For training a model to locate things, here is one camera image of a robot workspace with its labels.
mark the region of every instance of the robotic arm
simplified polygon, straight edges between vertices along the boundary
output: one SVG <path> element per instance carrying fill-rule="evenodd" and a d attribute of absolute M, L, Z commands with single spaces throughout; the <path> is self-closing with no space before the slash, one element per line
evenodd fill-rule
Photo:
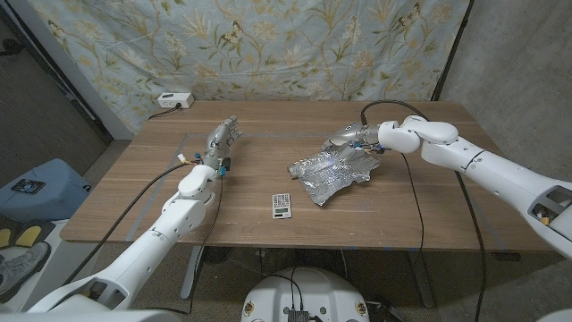
<path fill-rule="evenodd" d="M 127 309 L 171 247 L 195 229 L 214 200 L 211 189 L 224 175 L 223 160 L 242 134 L 231 116 L 210 133 L 203 165 L 179 183 L 179 190 L 163 205 L 159 218 L 109 267 L 54 290 L 28 312 L 106 312 Z"/>
<path fill-rule="evenodd" d="M 458 135 L 449 123 L 408 116 L 378 125 L 353 124 L 335 132 L 322 146 L 349 145 L 411 153 L 434 165 L 459 171 L 502 199 L 556 251 L 572 259 L 572 182 L 552 179 L 508 161 Z"/>

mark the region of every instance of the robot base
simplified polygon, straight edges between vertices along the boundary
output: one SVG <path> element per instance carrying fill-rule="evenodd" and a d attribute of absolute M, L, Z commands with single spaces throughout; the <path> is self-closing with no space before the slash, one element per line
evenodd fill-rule
<path fill-rule="evenodd" d="M 244 301 L 242 322 L 289 321 L 289 315 L 295 314 L 317 321 L 369 321 L 366 302 L 358 290 L 334 273 L 316 267 L 296 267 L 294 272 L 292 280 L 302 291 L 303 309 L 300 309 L 298 289 L 289 281 L 292 269 L 269 275 L 250 291 Z M 295 311 L 292 311 L 291 287 Z"/>

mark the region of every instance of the leaf pattern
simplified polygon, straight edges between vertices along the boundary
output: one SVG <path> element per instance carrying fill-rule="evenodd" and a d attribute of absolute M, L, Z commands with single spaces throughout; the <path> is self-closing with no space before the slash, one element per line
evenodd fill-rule
<path fill-rule="evenodd" d="M 197 100 L 428 100 L 468 0 L 28 0 L 136 133 Z"/>

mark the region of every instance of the table top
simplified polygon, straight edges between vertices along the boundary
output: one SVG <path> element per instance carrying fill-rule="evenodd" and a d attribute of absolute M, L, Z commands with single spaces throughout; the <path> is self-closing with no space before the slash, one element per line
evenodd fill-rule
<path fill-rule="evenodd" d="M 411 103 L 434 121 L 453 123 L 465 139 L 501 154 L 491 139 L 457 103 Z M 90 193 L 61 236 L 70 242 L 97 242 L 141 189 L 167 168 L 176 155 L 203 153 L 206 135 L 235 114 L 244 135 L 231 147 L 232 167 L 214 192 L 201 226 L 181 242 L 200 244 L 220 213 L 206 245 L 414 250 L 421 223 L 402 156 L 393 151 L 375 157 L 381 165 L 371 180 L 352 183 L 323 207 L 316 205 L 287 167 L 317 153 L 329 135 L 359 122 L 364 102 L 198 101 L 190 109 L 145 124 L 135 140 Z M 403 119 L 403 106 L 379 105 L 367 111 L 370 123 Z M 455 174 L 407 155 L 425 224 L 424 250 L 478 250 L 471 215 Z M 134 241 L 159 217 L 161 206 L 190 170 L 183 167 L 149 189 L 110 236 L 110 242 Z M 550 250 L 520 215 L 466 179 L 488 250 Z M 289 193 L 292 218 L 272 218 L 272 195 Z"/>

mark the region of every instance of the sneaker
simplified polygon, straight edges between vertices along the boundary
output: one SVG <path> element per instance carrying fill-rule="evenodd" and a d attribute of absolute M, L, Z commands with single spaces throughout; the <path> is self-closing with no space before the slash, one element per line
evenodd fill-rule
<path fill-rule="evenodd" d="M 19 257 L 0 264 L 0 302 L 9 301 L 26 280 L 38 272 L 50 255 L 50 245 L 39 242 Z"/>

